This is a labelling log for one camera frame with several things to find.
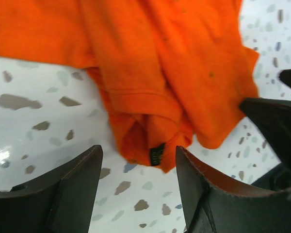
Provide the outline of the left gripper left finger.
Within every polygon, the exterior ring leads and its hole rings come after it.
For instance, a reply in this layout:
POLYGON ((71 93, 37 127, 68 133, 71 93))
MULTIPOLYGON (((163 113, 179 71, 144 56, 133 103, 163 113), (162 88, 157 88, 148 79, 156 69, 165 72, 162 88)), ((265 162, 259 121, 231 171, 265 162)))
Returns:
POLYGON ((0 192, 0 233, 89 231, 103 150, 94 145, 71 161, 0 192))

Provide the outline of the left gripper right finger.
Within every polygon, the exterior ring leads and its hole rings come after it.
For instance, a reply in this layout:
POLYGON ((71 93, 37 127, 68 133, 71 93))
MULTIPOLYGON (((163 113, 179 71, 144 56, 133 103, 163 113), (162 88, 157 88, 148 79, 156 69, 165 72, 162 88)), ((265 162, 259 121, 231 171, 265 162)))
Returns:
POLYGON ((291 233, 291 172, 283 166, 246 184, 179 146, 176 169, 187 232, 291 233))

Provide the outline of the orange t shirt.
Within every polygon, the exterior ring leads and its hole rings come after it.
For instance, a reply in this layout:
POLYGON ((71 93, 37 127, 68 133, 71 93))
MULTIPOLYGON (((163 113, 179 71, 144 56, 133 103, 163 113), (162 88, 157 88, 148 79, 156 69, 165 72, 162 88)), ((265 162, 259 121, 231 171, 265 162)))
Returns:
POLYGON ((0 0, 0 56, 85 69, 120 154, 169 172, 220 147, 258 97, 240 0, 0 0))

